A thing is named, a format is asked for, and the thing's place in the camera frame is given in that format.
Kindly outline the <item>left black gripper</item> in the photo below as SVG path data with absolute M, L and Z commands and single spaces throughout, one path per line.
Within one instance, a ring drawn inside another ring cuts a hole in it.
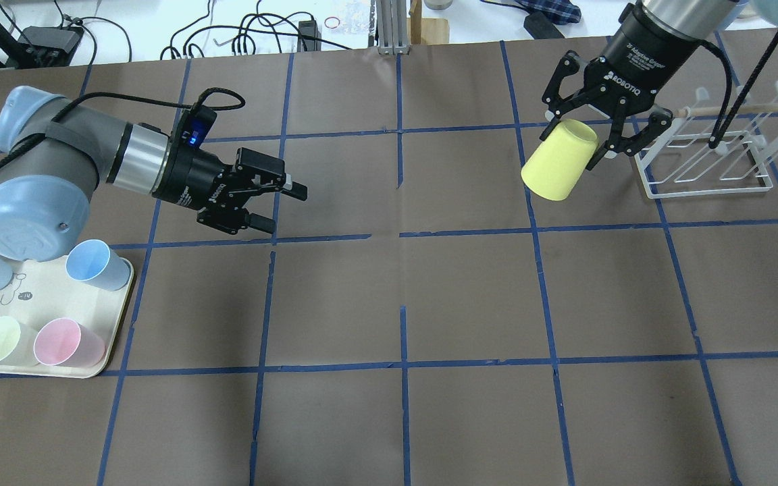
M 218 197 L 218 188 L 232 176 L 231 197 Z M 162 202 L 186 207 L 197 213 L 197 222 L 225 234 L 257 230 L 272 234 L 277 222 L 246 208 L 237 197 L 254 197 L 279 192 L 300 202 L 308 199 L 308 188 L 294 180 L 281 158 L 238 148 L 236 162 L 223 163 L 213 153 L 185 142 L 170 142 L 151 196 Z

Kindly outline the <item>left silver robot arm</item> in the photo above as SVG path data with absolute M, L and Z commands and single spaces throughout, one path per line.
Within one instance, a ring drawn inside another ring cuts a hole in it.
M 225 234 L 274 233 L 274 219 L 250 212 L 248 200 L 281 193 L 303 202 L 307 187 L 280 158 L 239 148 L 226 164 L 203 150 L 220 112 L 206 102 L 216 93 L 232 97 L 232 109 L 246 104 L 237 92 L 210 87 L 190 105 L 175 104 L 181 117 L 167 134 L 85 105 L 100 98 L 160 105 L 155 99 L 90 92 L 71 101 L 13 89 L 0 111 L 0 257 L 46 262 L 69 253 L 101 184 L 190 209 Z

